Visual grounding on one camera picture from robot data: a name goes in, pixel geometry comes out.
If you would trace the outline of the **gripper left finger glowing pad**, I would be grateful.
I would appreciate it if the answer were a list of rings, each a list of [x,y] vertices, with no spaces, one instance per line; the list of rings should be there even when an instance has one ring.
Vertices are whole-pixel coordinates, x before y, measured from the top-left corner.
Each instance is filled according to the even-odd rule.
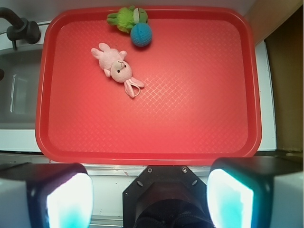
[[[79,163],[0,166],[2,228],[87,228],[93,182]]]

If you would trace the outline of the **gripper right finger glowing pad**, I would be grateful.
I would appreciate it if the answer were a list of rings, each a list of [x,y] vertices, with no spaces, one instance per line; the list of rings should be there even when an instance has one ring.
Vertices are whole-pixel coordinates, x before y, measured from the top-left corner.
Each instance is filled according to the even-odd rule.
[[[303,159],[216,159],[207,180],[207,203],[217,228],[302,228]]]

